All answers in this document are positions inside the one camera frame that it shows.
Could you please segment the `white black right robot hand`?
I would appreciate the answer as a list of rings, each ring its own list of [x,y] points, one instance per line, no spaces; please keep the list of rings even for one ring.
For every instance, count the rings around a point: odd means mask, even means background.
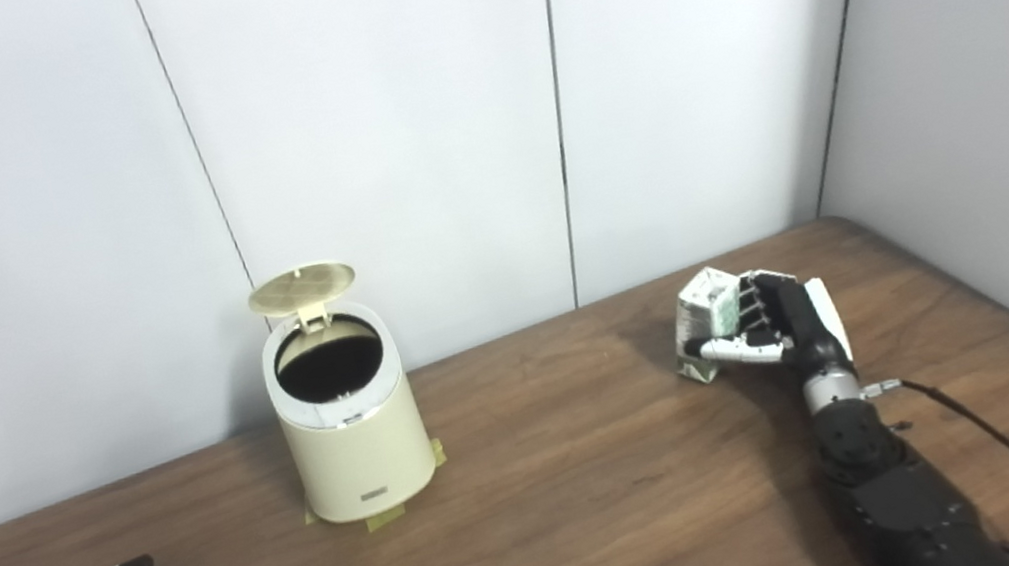
[[[734,321],[720,333],[680,337],[678,356],[703,362],[780,364],[799,380],[856,374],[850,341],[823,280],[750,270],[731,277]]]

